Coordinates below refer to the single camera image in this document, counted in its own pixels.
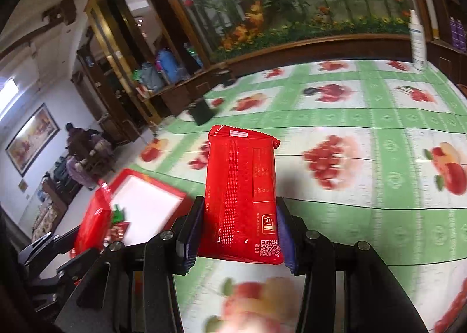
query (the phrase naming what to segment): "red plastic wrapper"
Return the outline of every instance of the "red plastic wrapper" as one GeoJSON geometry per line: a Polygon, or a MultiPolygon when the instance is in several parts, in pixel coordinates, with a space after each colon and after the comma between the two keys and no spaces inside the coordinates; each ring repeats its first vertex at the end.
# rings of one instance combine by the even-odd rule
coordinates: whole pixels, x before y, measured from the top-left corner
{"type": "Polygon", "coordinates": [[[110,244],[114,241],[123,241],[123,237],[130,226],[129,221],[117,222],[107,230],[104,244],[110,244]]]}
{"type": "Polygon", "coordinates": [[[81,222],[71,257],[95,247],[104,248],[104,238],[111,223],[111,191],[102,183],[91,199],[86,214],[81,222]]]}
{"type": "Polygon", "coordinates": [[[274,149],[280,141],[215,125],[208,135],[205,214],[198,255],[242,262],[283,262],[277,240],[274,149]]]}

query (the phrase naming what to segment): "logo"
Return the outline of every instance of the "logo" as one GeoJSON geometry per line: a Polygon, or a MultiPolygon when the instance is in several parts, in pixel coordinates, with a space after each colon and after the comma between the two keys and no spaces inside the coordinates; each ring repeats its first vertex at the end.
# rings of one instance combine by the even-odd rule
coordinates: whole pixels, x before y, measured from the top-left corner
{"type": "Polygon", "coordinates": [[[263,234],[274,234],[276,227],[274,226],[274,219],[272,214],[265,214],[262,217],[262,233],[263,234]]]}

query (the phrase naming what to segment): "fruit print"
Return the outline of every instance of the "fruit print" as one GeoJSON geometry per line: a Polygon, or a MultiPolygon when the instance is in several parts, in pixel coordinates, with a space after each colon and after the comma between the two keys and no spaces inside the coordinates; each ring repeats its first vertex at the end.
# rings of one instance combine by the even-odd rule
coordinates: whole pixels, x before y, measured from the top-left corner
{"type": "Polygon", "coordinates": [[[319,71],[335,71],[337,69],[347,69],[349,68],[349,64],[340,61],[326,61],[319,64],[321,67],[319,71]]]}
{"type": "Polygon", "coordinates": [[[162,138],[161,140],[158,138],[154,138],[144,150],[140,153],[140,158],[147,162],[153,161],[157,159],[169,144],[169,140],[166,138],[162,138]]]}
{"type": "Polygon", "coordinates": [[[256,93],[253,96],[248,96],[237,100],[237,105],[232,108],[234,111],[244,111],[253,107],[259,107],[266,100],[264,93],[256,93]]]}
{"type": "Polygon", "coordinates": [[[280,333],[298,316],[295,287],[285,277],[268,278],[264,283],[234,284],[231,278],[221,287],[226,298],[221,316],[205,322],[205,332],[280,333]]]}
{"type": "Polygon", "coordinates": [[[209,146],[209,141],[205,140],[203,144],[199,147],[199,155],[192,161],[188,162],[188,165],[191,167],[192,170],[202,170],[204,167],[207,166],[207,159],[209,157],[210,148],[211,146],[209,146]]]}
{"type": "Polygon", "coordinates": [[[390,62],[386,62],[388,66],[394,67],[395,69],[398,69],[399,71],[409,71],[410,67],[407,64],[398,62],[396,60],[391,60],[390,62]]]}
{"type": "Polygon", "coordinates": [[[462,289],[456,299],[449,306],[448,311],[438,320],[434,326],[434,333],[443,333],[454,322],[455,318],[467,302],[467,278],[462,283],[462,289]]]}
{"type": "Polygon", "coordinates": [[[211,101],[211,105],[215,108],[215,107],[218,107],[219,105],[221,105],[223,102],[224,102],[224,99],[219,97],[219,98],[211,101]]]}
{"type": "Polygon", "coordinates": [[[266,72],[266,74],[264,75],[264,77],[266,79],[269,79],[271,77],[274,77],[274,76],[280,76],[284,73],[284,70],[282,68],[274,68],[268,72],[266,72]]]}
{"type": "Polygon", "coordinates": [[[303,91],[303,94],[305,96],[312,96],[314,94],[320,93],[321,95],[317,101],[322,101],[324,103],[335,103],[336,101],[346,100],[349,98],[352,92],[352,89],[345,85],[328,84],[318,88],[306,88],[303,91]]]}
{"type": "Polygon", "coordinates": [[[329,135],[324,142],[302,155],[319,185],[331,190],[346,188],[351,184],[359,163],[353,158],[357,152],[353,138],[329,135]]]}
{"type": "Polygon", "coordinates": [[[438,172],[434,179],[438,191],[446,188],[454,195],[463,195],[467,190],[467,175],[465,168],[459,164],[459,152],[450,143],[441,142],[430,151],[423,150],[423,153],[438,172]]]}
{"type": "Polygon", "coordinates": [[[436,104],[436,100],[431,94],[419,88],[410,87],[409,85],[404,85],[402,87],[397,87],[396,90],[401,90],[402,92],[408,94],[410,98],[414,101],[426,101],[426,102],[436,104]]]}

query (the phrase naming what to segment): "picture frame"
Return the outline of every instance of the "picture frame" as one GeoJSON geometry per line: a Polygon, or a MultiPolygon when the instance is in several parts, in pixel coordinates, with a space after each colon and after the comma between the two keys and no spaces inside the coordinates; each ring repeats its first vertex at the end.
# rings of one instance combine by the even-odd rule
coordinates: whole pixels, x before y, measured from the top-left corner
{"type": "Polygon", "coordinates": [[[21,176],[59,131],[46,105],[42,104],[6,147],[8,157],[21,176]]]}

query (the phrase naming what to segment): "red bag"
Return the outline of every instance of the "red bag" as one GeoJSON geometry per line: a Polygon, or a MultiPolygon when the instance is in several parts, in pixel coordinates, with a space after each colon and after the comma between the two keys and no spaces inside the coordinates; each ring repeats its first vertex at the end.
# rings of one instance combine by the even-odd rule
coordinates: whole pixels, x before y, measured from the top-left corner
{"type": "Polygon", "coordinates": [[[99,250],[104,248],[104,238],[111,223],[110,203],[111,191],[106,183],[102,183],[94,193],[81,222],[72,258],[92,247],[99,250]]]}
{"type": "Polygon", "coordinates": [[[270,135],[215,125],[208,135],[205,213],[199,255],[283,262],[277,241],[276,170],[270,135]]]}

